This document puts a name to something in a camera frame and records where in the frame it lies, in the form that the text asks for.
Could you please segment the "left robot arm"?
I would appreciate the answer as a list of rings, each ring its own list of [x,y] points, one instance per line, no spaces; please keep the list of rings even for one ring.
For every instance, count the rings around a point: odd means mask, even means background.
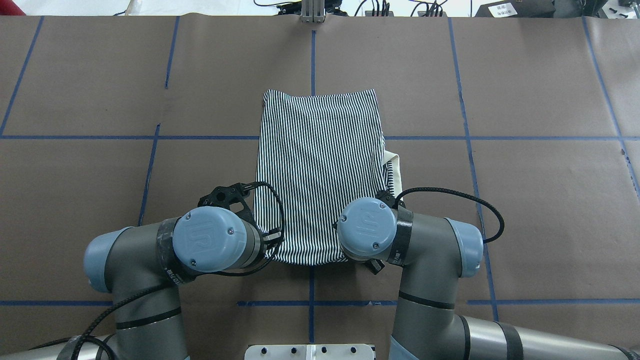
[[[247,276],[279,244],[285,219],[261,232],[252,218],[202,206],[178,218],[99,235],[87,246],[90,285],[113,305],[80,335],[50,341],[5,360],[187,360],[179,287],[198,276]]]

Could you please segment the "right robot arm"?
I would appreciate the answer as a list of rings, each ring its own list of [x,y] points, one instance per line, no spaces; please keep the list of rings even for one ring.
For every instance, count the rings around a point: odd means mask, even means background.
[[[372,197],[343,209],[336,224],[345,255],[402,269],[390,360],[637,360],[639,349],[583,341],[455,312],[458,281],[478,273],[476,226],[414,213]]]

